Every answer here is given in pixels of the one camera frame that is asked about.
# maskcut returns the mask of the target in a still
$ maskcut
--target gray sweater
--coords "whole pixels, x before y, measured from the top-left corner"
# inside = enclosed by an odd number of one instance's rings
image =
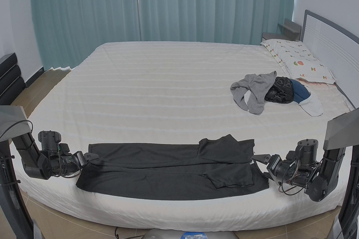
[[[241,109],[260,115],[264,109],[264,97],[273,86],[276,77],[276,71],[270,74],[245,75],[244,79],[231,85],[234,101]]]

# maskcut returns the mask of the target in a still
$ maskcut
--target tiled floor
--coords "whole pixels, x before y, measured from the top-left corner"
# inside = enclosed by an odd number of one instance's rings
[[[13,105],[23,106],[26,115],[29,116],[39,102],[68,72],[62,70],[49,70],[45,72],[28,89],[25,89],[20,94],[13,102]],[[46,239],[114,238],[113,226],[97,224],[61,213],[43,205],[24,192],[23,197],[31,217],[36,220]],[[335,210],[292,224],[261,230],[238,231],[236,235],[240,239],[311,239],[313,237],[323,239],[327,236],[334,217],[339,210],[340,207],[338,206]],[[15,238],[2,210],[0,210],[0,230],[2,239]],[[119,228],[117,233],[120,238],[126,238],[145,234],[146,231],[144,229]]]

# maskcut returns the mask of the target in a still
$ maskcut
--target blue sticker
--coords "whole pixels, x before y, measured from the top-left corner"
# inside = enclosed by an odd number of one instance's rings
[[[186,232],[181,239],[208,239],[207,235],[202,232]]]

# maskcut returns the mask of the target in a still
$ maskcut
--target mattress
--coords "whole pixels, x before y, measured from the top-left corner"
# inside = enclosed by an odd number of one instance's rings
[[[282,158],[299,140],[315,138],[320,160],[327,121],[350,110],[347,100],[334,85],[309,83],[323,104],[320,117],[311,117],[296,102],[266,102],[259,116],[241,110],[231,84],[246,74],[274,70],[285,75],[262,46],[107,43],[57,84],[29,119],[34,138],[41,130],[56,130],[73,153],[86,152],[93,143],[198,144],[202,138],[231,134],[237,140],[254,138],[256,154]],[[13,145],[11,152],[16,154]],[[128,228],[205,232],[268,228],[334,209],[343,201],[350,157],[348,148],[338,186],[322,202],[311,201],[304,192],[281,194],[272,181],[261,192],[212,200],[116,197],[80,190],[76,179],[31,179],[19,156],[14,167],[30,196],[75,217]]]

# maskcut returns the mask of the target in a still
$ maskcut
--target white headboard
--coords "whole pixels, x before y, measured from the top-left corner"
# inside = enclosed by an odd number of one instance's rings
[[[352,105],[359,107],[359,38],[306,10],[300,40],[330,69],[338,89]]]

